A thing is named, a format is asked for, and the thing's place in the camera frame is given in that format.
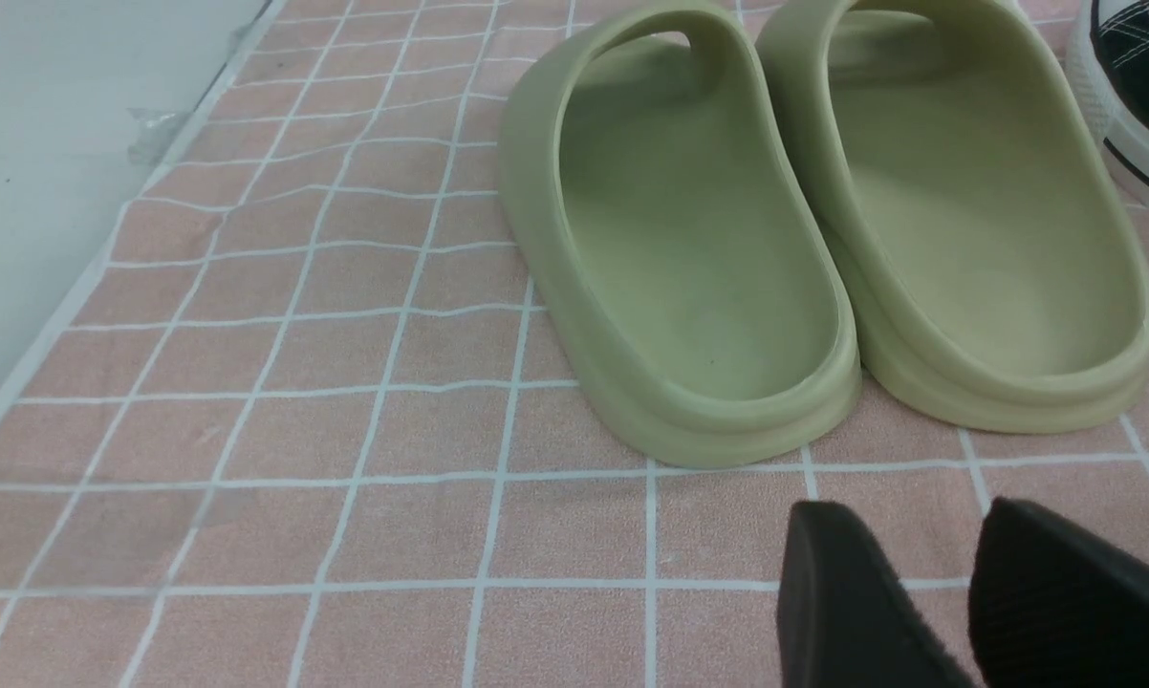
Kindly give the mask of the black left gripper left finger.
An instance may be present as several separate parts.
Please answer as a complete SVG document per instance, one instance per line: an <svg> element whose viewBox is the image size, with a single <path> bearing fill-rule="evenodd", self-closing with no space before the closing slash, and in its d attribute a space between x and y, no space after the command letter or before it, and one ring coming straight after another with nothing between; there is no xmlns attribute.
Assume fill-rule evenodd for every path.
<svg viewBox="0 0 1149 688"><path fill-rule="evenodd" d="M853 509L791 507L776 602L784 687L972 687Z"/></svg>

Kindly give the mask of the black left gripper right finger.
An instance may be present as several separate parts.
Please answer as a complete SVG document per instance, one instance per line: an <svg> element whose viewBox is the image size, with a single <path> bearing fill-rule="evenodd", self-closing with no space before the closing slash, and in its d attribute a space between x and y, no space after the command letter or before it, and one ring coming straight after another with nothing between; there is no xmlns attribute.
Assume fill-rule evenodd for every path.
<svg viewBox="0 0 1149 688"><path fill-rule="evenodd" d="M967 635L989 687L1149 687L1149 565L1036 502L994 500Z"/></svg>

